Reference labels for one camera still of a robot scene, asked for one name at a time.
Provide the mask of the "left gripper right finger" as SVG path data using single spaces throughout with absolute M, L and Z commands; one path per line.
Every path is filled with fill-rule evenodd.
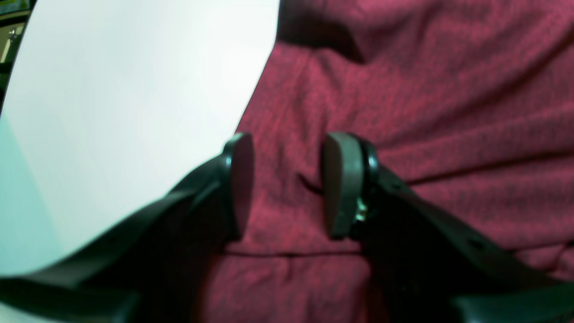
M 326 228 L 357 241 L 390 323 L 571 323 L 573 284 L 528 268 L 423 200 L 342 131 L 322 145 Z

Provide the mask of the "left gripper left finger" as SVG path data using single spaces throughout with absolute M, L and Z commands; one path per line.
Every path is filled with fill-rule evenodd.
M 64 259 L 1 278 L 1 303 L 65 323 L 196 323 L 209 269 L 249 219 L 254 141 L 222 153 Z

